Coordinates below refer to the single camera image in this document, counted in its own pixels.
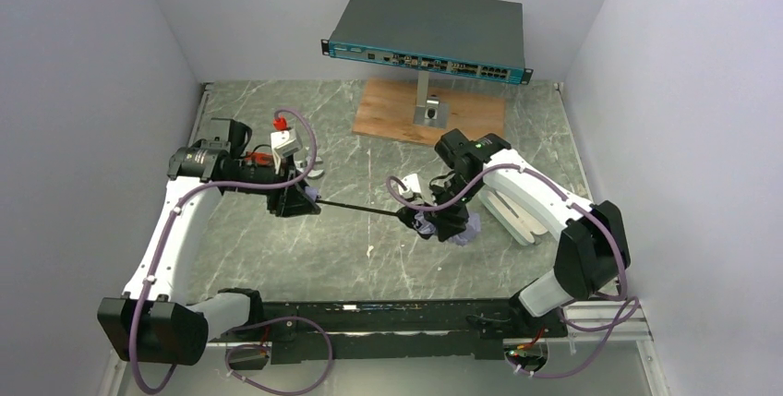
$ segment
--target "network switch front panel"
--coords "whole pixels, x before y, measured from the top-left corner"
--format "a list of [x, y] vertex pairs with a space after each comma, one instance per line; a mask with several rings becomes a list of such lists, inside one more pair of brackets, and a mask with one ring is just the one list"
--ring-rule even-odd
[[527, 84], [522, 4], [497, 0], [350, 0], [329, 57]]

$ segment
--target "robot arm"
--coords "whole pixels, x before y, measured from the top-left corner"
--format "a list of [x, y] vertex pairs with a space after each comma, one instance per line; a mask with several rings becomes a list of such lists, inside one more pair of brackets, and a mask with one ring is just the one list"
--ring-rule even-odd
[[[285, 188], [247, 187], [280, 184], [299, 175], [294, 154], [302, 144], [284, 121], [275, 126], [278, 131], [271, 133], [271, 155], [243, 155], [252, 134], [250, 128], [231, 119], [212, 119], [207, 138], [172, 156], [163, 210], [147, 251], [122, 297], [104, 298], [98, 311], [98, 320], [122, 359], [128, 360], [132, 315], [139, 300], [143, 302], [136, 326], [136, 348], [141, 362], [193, 365], [208, 340], [231, 328], [263, 320], [257, 291], [221, 290], [194, 306], [187, 306], [186, 299], [199, 240], [225, 191], [264, 195], [268, 211], [279, 217], [320, 213], [315, 202], [317, 193], [304, 180]], [[203, 188], [178, 205], [187, 193], [207, 183], [218, 183], [219, 187]], [[172, 213], [176, 219], [167, 226]], [[161, 251], [158, 245], [162, 240], [165, 250]], [[157, 269], [151, 276], [153, 264]], [[150, 290], [142, 299], [145, 283]]]
[[[465, 206], [484, 186], [529, 213], [558, 240], [558, 253], [552, 270], [511, 299], [519, 322], [538, 325], [540, 321], [536, 322], [537, 318], [543, 318], [571, 301], [589, 298], [618, 275], [609, 241], [578, 209], [592, 214], [609, 229], [617, 243], [623, 266], [628, 268], [631, 260], [622, 217], [620, 210], [611, 202], [594, 205], [557, 185], [526, 162], [508, 142], [493, 134], [469, 141], [459, 130], [452, 130], [443, 135], [435, 145], [435, 151], [453, 170], [443, 187], [431, 188], [436, 204], [445, 204], [466, 190], [462, 198], [450, 207], [442, 210], [427, 207], [423, 213], [441, 242], [465, 231], [468, 217]], [[497, 166], [515, 168], [488, 172], [488, 169]], [[482, 173], [485, 173], [484, 177], [470, 186], [472, 180]], [[416, 184], [417, 181], [413, 181], [408, 188], [406, 183], [403, 190], [415, 190]], [[405, 207], [397, 215], [409, 227], [421, 227], [420, 222], [416, 222], [416, 210]]]

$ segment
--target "black cable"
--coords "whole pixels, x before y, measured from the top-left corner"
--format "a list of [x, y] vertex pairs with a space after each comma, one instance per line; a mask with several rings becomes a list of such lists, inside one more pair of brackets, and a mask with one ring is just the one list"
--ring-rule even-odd
[[480, 330], [485, 327], [488, 327], [492, 324], [508, 324], [511, 322], [512, 319], [494, 319], [494, 318], [484, 318], [483, 316], [479, 315], [467, 315], [465, 316], [465, 322], [467, 322], [467, 325], [471, 326], [474, 329]]
[[361, 205], [343, 204], [342, 202], [332, 202], [330, 200], [324, 200], [320, 198], [316, 199], [316, 203], [323, 204], [323, 205], [333, 205], [334, 207], [340, 207], [342, 209], [358, 210], [358, 211], [366, 211], [368, 213], [382, 214], [384, 216], [397, 216], [397, 213], [394, 211], [371, 209], [370, 207], [362, 207]]

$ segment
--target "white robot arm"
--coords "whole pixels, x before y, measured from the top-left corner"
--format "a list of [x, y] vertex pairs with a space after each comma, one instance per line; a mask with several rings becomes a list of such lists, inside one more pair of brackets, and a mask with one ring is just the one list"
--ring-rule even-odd
[[[479, 190], [497, 195], [507, 201], [505, 209], [497, 207], [493, 213], [506, 228], [515, 229], [510, 212], [520, 210], [552, 233], [559, 241], [555, 265], [541, 278], [532, 282], [512, 298], [527, 323], [535, 323], [556, 308], [571, 301], [585, 300], [618, 275], [618, 256], [612, 244], [616, 243], [623, 268], [630, 264], [620, 210], [611, 202], [599, 205], [581, 198], [557, 185], [526, 162], [511, 145], [490, 134], [469, 141], [459, 130], [443, 135], [435, 151], [452, 169], [443, 186], [431, 186], [437, 205], [412, 204], [404, 198], [411, 195], [409, 187], [420, 183], [414, 174], [405, 181], [390, 178], [387, 187], [406, 207], [397, 215], [403, 223], [416, 229], [427, 228], [423, 237], [436, 235], [442, 242], [465, 232], [469, 214], [465, 205]], [[396, 182], [399, 190], [392, 183]], [[421, 191], [414, 191], [418, 196]], [[608, 229], [612, 241], [606, 238], [592, 218]]]

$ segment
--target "black bracket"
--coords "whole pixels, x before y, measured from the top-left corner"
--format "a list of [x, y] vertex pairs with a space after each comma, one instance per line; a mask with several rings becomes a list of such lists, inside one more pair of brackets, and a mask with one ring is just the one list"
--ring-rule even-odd
[[520, 84], [527, 85], [530, 83], [530, 78], [533, 77], [533, 68], [526, 68], [522, 74], [522, 81]]

